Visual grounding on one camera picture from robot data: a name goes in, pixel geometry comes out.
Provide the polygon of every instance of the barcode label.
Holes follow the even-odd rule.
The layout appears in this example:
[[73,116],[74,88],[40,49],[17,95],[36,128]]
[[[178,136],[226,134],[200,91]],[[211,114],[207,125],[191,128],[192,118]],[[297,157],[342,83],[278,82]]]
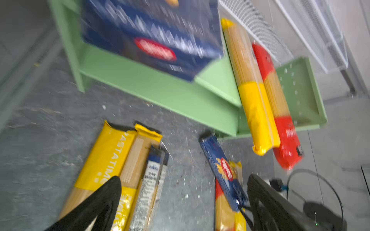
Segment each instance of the barcode label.
[[149,224],[152,221],[153,217],[155,216],[155,214],[158,210],[158,207],[159,207],[159,200],[161,199],[163,183],[164,183],[164,179],[166,178],[166,172],[167,172],[167,166],[163,165],[161,175],[159,177],[158,189],[157,189],[157,193],[155,195],[155,202],[154,202],[154,205],[153,205],[153,210],[150,213],[150,216],[149,216],[149,219],[148,219]]
[[142,231],[147,223],[160,164],[148,161],[129,231]]

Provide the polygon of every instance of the yellow packaging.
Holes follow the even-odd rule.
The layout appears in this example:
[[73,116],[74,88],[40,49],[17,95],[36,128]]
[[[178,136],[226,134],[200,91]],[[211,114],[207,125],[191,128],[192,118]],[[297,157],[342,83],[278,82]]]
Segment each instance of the yellow packaging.
[[118,204],[116,217],[112,225],[112,231],[120,231],[125,227],[131,206],[136,195],[136,189],[122,187],[122,196]]
[[[138,188],[141,188],[141,186],[142,186],[142,180],[140,180]],[[119,231],[129,231],[130,230],[130,224],[131,224],[131,221],[132,221],[132,216],[134,215],[134,208],[136,207],[138,197],[139,197],[139,194],[136,194],[135,198],[133,200],[133,203],[132,203],[132,210],[130,210],[130,213],[129,213],[129,216],[128,216],[127,225],[122,227],[122,230],[119,230]]]
[[119,176],[136,135],[136,131],[116,130],[105,121],[74,186],[95,191],[112,176]]
[[[238,179],[243,185],[242,164],[230,161],[234,179]],[[221,186],[216,180],[216,208],[215,208],[215,229],[216,231],[245,231],[247,223],[241,212],[234,212],[230,206]]]
[[[131,215],[130,212],[132,213],[134,211],[132,208],[135,205],[134,201],[135,198],[137,198],[137,188],[139,187],[139,183],[141,182],[141,173],[146,166],[150,147],[152,145],[158,147],[163,137],[161,134],[158,134],[155,131],[151,131],[139,124],[135,125],[135,129],[137,130],[136,138],[142,139],[143,143],[141,148],[138,150],[139,153],[134,153],[138,155],[136,162],[125,164],[124,169],[122,170],[120,176],[122,183],[122,195],[120,203],[118,205],[116,217],[112,225],[112,231],[124,231],[125,227],[130,226],[130,223],[128,222],[129,216]],[[131,174],[129,181],[123,181],[123,179],[127,177],[126,165],[128,165],[128,168],[132,167],[131,169],[133,170],[129,172],[129,174]]]
[[247,82],[238,87],[240,99],[247,116],[247,122],[253,138],[253,151],[263,156],[273,147],[280,146],[278,129],[272,115],[263,83]]
[[247,32],[222,19],[230,61],[257,155],[280,146],[278,130]]

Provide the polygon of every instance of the wire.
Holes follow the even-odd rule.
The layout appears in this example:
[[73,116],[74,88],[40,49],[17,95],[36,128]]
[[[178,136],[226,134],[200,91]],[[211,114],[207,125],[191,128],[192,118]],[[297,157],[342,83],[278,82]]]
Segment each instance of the wire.
[[246,209],[246,210],[252,211],[251,208],[248,207],[248,206],[244,206],[244,205],[239,205],[238,208],[240,210],[240,213],[243,215],[245,221],[248,223],[250,229],[252,231],[256,231],[256,228],[253,225],[253,221],[250,220],[250,218],[247,216],[247,214],[245,214],[245,212],[243,210],[243,209]]
[[338,201],[339,201],[339,204],[340,204],[340,210],[342,212],[342,226],[341,226],[341,228],[339,230],[342,230],[343,231],[343,227],[344,227],[344,212],[343,212],[343,204],[342,204],[342,201],[340,200],[340,198],[338,196],[338,193],[337,193],[337,191],[335,191],[334,187],[323,176],[321,176],[320,174],[315,173],[314,171],[311,171],[311,170],[308,170],[308,169],[297,169],[297,170],[294,170],[290,174],[290,176],[288,177],[288,181],[286,183],[287,184],[286,199],[288,200],[288,195],[289,195],[289,182],[290,182],[291,178],[295,174],[298,174],[298,173],[308,173],[308,174],[317,176],[318,178],[322,179],[333,190],[333,192],[335,193],[335,195],[338,198]]
[[301,200],[303,200],[304,202],[306,202],[306,199],[305,198],[303,198],[299,193],[297,193],[296,191],[294,191],[293,189],[292,189],[292,193],[294,193],[297,197],[299,197]]

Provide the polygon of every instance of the yellow spaghetti package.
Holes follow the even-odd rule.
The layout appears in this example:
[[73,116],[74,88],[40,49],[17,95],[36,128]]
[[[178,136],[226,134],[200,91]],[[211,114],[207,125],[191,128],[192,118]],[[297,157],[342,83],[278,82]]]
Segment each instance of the yellow spaghetti package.
[[271,148],[280,146],[280,138],[261,73],[246,31],[226,19],[222,19],[221,24],[252,134],[253,151],[263,156]]
[[135,201],[140,179],[146,166],[149,150],[151,146],[159,148],[159,143],[162,140],[161,134],[151,131],[144,126],[136,124],[135,129],[137,130],[137,137],[120,175],[122,196],[117,208],[112,231],[125,230],[130,211],[134,207],[133,202]]
[[112,176],[121,174],[129,150],[137,136],[135,130],[122,131],[104,126],[59,218],[64,217]]
[[[234,179],[238,179],[243,185],[242,164],[230,161]],[[247,223],[241,212],[234,212],[216,179],[216,208],[215,208],[215,230],[216,231],[245,231]]]

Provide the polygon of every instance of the black cable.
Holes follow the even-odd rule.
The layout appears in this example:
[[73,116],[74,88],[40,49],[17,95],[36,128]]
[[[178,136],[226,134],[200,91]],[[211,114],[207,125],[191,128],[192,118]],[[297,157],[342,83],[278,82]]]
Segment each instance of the black cable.
[[367,191],[368,191],[368,193],[370,195],[369,185],[367,185],[367,180],[366,180],[364,169],[362,168],[362,166],[361,166],[361,171],[362,171],[362,175],[364,176],[364,179],[365,179],[365,184],[366,184]]
[[297,193],[296,191],[294,191],[292,189],[292,193],[294,193],[297,197],[299,197],[301,200],[303,200],[304,202],[307,202],[306,199],[304,199],[301,195],[299,195],[299,193]]
[[335,191],[334,187],[323,176],[321,176],[320,174],[315,173],[314,171],[311,171],[311,170],[308,170],[308,169],[297,169],[297,170],[294,170],[290,174],[290,176],[288,177],[288,181],[286,183],[287,184],[286,185],[287,186],[286,199],[288,200],[290,179],[292,178],[293,175],[298,174],[298,173],[308,173],[308,174],[317,176],[318,178],[322,179],[333,190],[333,192],[335,193],[335,195],[338,198],[338,201],[339,201],[339,204],[340,204],[340,210],[342,212],[342,226],[341,226],[341,228],[339,230],[343,230],[343,227],[344,227],[344,212],[343,212],[343,204],[342,204],[342,201],[340,200],[340,198],[338,196],[338,193],[337,193],[337,191]]
[[251,221],[250,218],[247,216],[247,214],[245,214],[244,211],[243,211],[243,209],[252,211],[251,208],[248,207],[248,206],[244,206],[244,205],[239,205],[238,208],[239,208],[240,213],[243,215],[245,221],[248,223],[250,229],[252,231],[256,231],[256,228],[253,225],[253,221]]

